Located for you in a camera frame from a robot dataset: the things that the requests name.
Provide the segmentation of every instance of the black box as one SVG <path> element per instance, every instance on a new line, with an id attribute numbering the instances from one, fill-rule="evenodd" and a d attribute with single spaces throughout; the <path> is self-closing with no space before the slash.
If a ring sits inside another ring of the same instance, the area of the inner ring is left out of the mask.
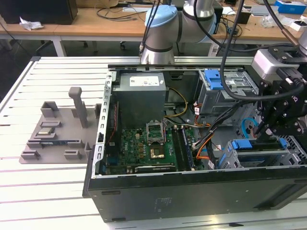
<path id="1" fill-rule="evenodd" d="M 0 0 L 0 14 L 8 24 L 19 17 L 30 22 L 70 25 L 77 16 L 76 0 Z"/>

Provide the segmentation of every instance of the wire bundle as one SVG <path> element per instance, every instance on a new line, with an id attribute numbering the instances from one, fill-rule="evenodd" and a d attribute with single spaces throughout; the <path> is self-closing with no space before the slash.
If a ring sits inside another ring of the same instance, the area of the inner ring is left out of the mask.
<path id="1" fill-rule="evenodd" d="M 212 141 L 211 138 L 214 135 L 215 130 L 218 128 L 219 125 L 221 125 L 226 119 L 230 118 L 239 107 L 241 107 L 244 104 L 248 104 L 246 102 L 237 102 L 235 105 L 221 113 L 216 120 L 213 122 L 213 124 L 209 127 L 206 136 L 201 138 L 199 141 L 195 143 L 195 148 L 198 149 L 196 159 L 203 159 L 203 156 L 200 156 L 202 149 L 206 146 L 207 153 L 209 156 L 209 159 L 212 161 L 212 163 L 215 164 L 215 157 L 213 154 L 212 149 Z"/>
<path id="2" fill-rule="evenodd" d="M 100 12 L 102 10 L 107 10 L 105 15 L 100 14 Z M 144 20 L 140 17 L 140 14 L 145 13 L 145 12 L 137 12 L 136 11 L 136 13 L 132 13 L 132 14 L 124 15 L 124 16 L 120 16 L 120 17 L 107 17 L 109 12 L 118 13 L 118 12 L 121 12 L 121 11 L 122 11 L 122 9 L 119 10 L 119 11 L 111 11 L 109 8 L 101 8 L 98 11 L 96 11 L 96 14 L 97 14 L 98 17 L 101 17 L 101 18 L 104 18 L 104 19 L 107 19 L 107 20 L 110 20 L 110 21 L 115 21 L 115 22 L 133 21 L 133 20 L 136 20 L 136 18 L 132 18 L 131 16 L 138 15 L 138 17 L 144 22 Z"/>

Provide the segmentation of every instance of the white paper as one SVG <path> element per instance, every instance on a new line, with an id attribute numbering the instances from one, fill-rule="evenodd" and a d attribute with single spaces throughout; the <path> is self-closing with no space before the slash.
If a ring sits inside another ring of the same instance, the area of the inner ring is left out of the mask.
<path id="1" fill-rule="evenodd" d="M 22 19 L 21 17 L 19 17 L 19 18 L 20 18 L 19 25 L 21 25 L 26 30 L 31 31 L 33 29 L 44 28 L 40 22 L 29 22 L 29 21 Z"/>
<path id="2" fill-rule="evenodd" d="M 236 12 L 229 6 L 224 6 L 223 7 L 223 13 L 222 14 L 226 14 L 226 15 L 234 15 L 236 14 Z"/>

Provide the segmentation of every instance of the sticker label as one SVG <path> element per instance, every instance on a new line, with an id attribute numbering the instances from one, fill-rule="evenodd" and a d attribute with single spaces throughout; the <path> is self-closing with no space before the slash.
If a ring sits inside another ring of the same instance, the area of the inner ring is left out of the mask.
<path id="1" fill-rule="evenodd" d="M 211 160 L 209 160 L 208 166 L 209 166 L 210 169 L 214 169 L 214 164 L 212 163 Z"/>
<path id="2" fill-rule="evenodd" d="M 158 76 L 130 77 L 130 86 L 159 86 Z"/>
<path id="3" fill-rule="evenodd" d="M 226 84 L 235 85 L 236 83 L 234 80 L 226 80 Z"/>
<path id="4" fill-rule="evenodd" d="M 217 145 L 217 146 L 213 149 L 213 151 L 218 151 L 218 150 L 222 150 L 222 146 L 221 146 L 221 145 Z"/>
<path id="5" fill-rule="evenodd" d="M 195 110 L 195 114 L 196 114 L 196 115 L 199 115 L 199 114 L 200 114 L 200 109 L 199 109 L 199 108 L 194 108 L 194 110 Z"/>

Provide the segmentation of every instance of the white table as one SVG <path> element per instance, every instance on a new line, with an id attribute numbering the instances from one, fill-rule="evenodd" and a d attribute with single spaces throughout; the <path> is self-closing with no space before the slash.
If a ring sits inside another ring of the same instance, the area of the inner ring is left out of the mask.
<path id="1" fill-rule="evenodd" d="M 176 58 L 210 63 L 214 58 Z M 229 62 L 238 59 L 230 58 Z M 228 229 L 285 230 L 307 226 L 307 195 L 277 211 L 223 214 L 105 224 L 91 199 L 82 198 L 86 164 L 20 164 L 19 156 L 40 118 L 44 101 L 73 106 L 69 88 L 82 87 L 87 107 L 100 102 L 108 63 L 136 57 L 42 57 L 31 61 L 0 104 L 0 230 Z"/>

